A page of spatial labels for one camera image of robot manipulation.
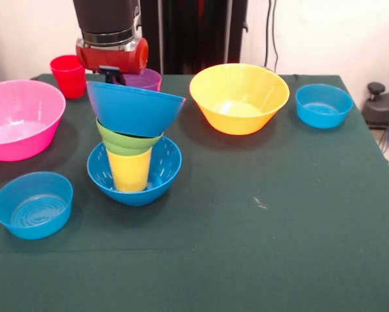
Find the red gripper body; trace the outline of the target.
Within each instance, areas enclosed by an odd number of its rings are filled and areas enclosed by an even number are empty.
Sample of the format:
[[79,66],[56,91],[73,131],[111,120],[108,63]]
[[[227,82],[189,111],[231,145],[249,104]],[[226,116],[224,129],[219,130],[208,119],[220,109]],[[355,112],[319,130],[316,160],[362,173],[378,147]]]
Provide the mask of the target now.
[[147,66],[149,47],[142,37],[110,47],[92,46],[78,38],[76,54],[87,70],[99,72],[101,66],[108,66],[118,68],[121,73],[139,74]]

